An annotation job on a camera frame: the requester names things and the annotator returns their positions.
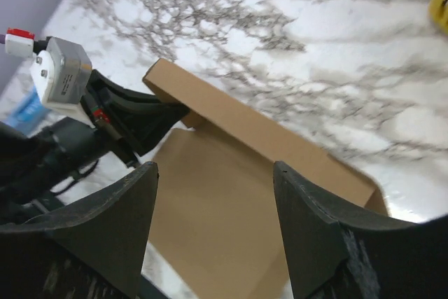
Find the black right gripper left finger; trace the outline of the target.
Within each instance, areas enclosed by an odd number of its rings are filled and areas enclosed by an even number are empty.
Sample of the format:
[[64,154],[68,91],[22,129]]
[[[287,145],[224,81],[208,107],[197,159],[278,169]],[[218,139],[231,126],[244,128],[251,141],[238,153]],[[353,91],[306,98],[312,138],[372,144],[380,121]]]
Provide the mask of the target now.
[[1,227],[2,298],[140,298],[158,189],[147,162],[25,224]]

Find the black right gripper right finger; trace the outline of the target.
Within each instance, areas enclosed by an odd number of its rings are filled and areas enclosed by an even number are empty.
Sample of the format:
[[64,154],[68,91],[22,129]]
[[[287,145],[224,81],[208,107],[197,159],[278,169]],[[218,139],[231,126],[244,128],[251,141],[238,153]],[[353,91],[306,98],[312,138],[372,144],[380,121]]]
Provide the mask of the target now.
[[447,217],[411,223],[359,207],[274,164],[295,298],[446,298]]

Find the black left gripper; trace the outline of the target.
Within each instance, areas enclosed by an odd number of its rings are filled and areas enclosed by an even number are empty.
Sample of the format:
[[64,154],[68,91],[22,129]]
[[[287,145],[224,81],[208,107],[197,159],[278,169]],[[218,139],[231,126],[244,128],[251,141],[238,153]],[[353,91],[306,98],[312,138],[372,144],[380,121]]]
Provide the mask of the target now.
[[87,82],[87,114],[97,127],[63,118],[27,137],[1,123],[1,224],[23,223],[23,205],[114,152],[127,167],[152,151],[189,114],[181,103],[125,89],[96,69]]

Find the brown cardboard box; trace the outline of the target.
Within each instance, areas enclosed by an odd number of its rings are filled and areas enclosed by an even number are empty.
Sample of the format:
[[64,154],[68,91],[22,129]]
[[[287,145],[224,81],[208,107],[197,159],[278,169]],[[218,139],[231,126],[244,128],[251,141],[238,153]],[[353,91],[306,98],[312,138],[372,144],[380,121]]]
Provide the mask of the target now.
[[144,83],[190,113],[154,160],[149,240],[200,298],[278,298],[288,270],[274,200],[283,161],[330,192],[386,213],[379,186],[323,148],[160,59]]

